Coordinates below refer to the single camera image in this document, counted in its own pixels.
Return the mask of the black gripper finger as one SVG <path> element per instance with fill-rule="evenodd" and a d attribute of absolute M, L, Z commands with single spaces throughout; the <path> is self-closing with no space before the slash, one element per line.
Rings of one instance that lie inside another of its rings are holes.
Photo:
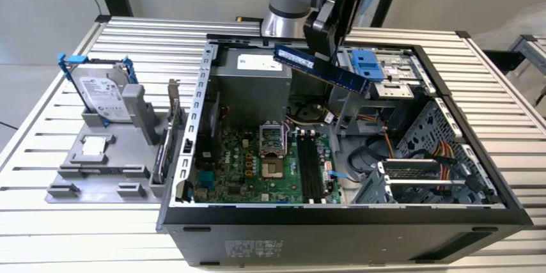
<path fill-rule="evenodd" d="M 304 22 L 304 37 L 313 56 L 332 62 L 338 46 L 350 32 L 361 0 L 322 0 Z"/>

